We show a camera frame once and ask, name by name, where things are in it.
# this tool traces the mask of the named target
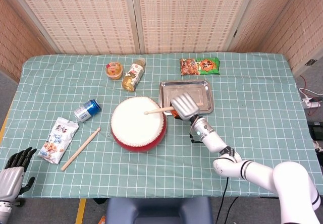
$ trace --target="red drum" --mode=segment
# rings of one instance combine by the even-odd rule
[[[159,108],[148,97],[132,97],[122,101],[112,114],[111,133],[116,142],[129,151],[145,152],[156,147],[166,133],[164,113],[145,115]]]

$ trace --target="silver tray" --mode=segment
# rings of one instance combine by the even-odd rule
[[[203,103],[203,106],[199,107],[201,114],[213,111],[213,95],[210,83],[201,79],[161,82],[159,85],[160,107],[170,106],[171,98],[184,92],[189,93],[196,103]],[[171,115],[171,112],[165,111],[165,115]]]

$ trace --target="soda can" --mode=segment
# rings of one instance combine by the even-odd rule
[[[94,116],[101,110],[100,105],[95,99],[89,100],[74,111],[76,119],[80,122],[85,122],[87,119]]]

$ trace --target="green checkered tablecloth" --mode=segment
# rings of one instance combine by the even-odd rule
[[[135,92],[111,80],[104,67],[118,61],[127,70],[146,58],[146,71]],[[221,75],[181,76],[179,58],[218,57]],[[176,53],[150,55],[46,55],[29,59],[8,118],[0,167],[29,146],[40,149],[57,119],[74,120],[73,110],[97,99],[102,111],[80,123],[60,164],[34,156],[25,182],[35,176],[30,197],[191,197],[220,196],[226,178],[212,168],[217,153],[190,142],[189,123],[167,118],[160,145],[146,153],[128,152],[109,137],[116,106],[132,96],[158,102],[159,83],[206,79],[214,111],[206,118],[244,159],[274,167],[282,161],[301,163],[323,194],[323,178],[309,135],[295,81],[280,54]],[[102,131],[62,172],[62,165],[98,127]],[[230,178],[227,195],[268,196],[247,181]]]

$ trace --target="drumstick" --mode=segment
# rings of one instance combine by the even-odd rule
[[[83,145],[73,154],[73,156],[63,165],[61,168],[62,171],[64,171],[70,163],[80,154],[81,151],[90,143],[90,141],[93,140],[93,138],[101,131],[101,127],[96,129],[95,132],[92,133],[92,135],[83,143]]]
[[[197,106],[203,106],[203,103],[197,103]],[[168,111],[168,110],[175,110],[174,107],[169,106],[169,107],[164,107],[164,108],[159,108],[159,109],[154,109],[151,111],[145,111],[144,114],[152,114],[152,113],[159,113],[159,112],[164,112],[164,111]]]

